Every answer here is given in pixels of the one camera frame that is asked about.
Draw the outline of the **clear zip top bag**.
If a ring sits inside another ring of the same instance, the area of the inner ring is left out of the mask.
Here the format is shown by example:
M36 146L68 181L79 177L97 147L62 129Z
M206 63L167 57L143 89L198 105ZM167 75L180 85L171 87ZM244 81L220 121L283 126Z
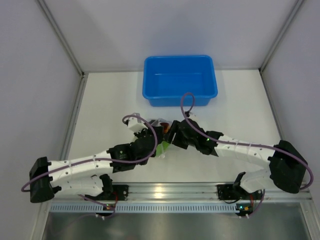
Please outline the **clear zip top bag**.
M165 153L170 145L185 150L188 147L194 147L204 155L210 155L213 152L214 143L193 129L195 127L200 132L205 133L203 128L191 118L182 121L174 120L173 122L158 118L152 119L149 123L157 133L159 145L156 153L158 155Z

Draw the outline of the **fake garlic bulb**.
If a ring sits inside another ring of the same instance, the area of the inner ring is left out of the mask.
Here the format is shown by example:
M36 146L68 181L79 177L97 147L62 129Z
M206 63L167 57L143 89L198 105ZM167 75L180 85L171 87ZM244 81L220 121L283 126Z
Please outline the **fake garlic bulb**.
M160 125L163 128L163 134L167 134L170 130L170 124L168 122L161 122Z

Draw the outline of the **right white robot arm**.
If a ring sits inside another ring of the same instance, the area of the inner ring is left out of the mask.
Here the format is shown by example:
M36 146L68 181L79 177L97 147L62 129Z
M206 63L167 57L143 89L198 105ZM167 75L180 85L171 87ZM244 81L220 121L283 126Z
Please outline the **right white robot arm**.
M194 147L203 155L232 158L261 167L240 172L232 184L218 186L220 200L260 200L263 190L271 187L297 194L307 170L307 161L285 140L276 145L239 141L218 131L205 131L192 119L175 120L166 134L170 144Z

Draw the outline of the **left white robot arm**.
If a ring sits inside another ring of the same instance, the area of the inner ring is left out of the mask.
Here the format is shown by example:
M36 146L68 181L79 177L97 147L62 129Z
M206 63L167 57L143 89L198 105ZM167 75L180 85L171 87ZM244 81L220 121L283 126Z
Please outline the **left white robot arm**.
M155 143L162 143L163 126L135 133L133 142L119 144L93 156L64 161L38 158L29 171L30 202L43 203L54 197L82 195L94 201L107 200L113 192L111 174L144 166L147 156L155 157Z

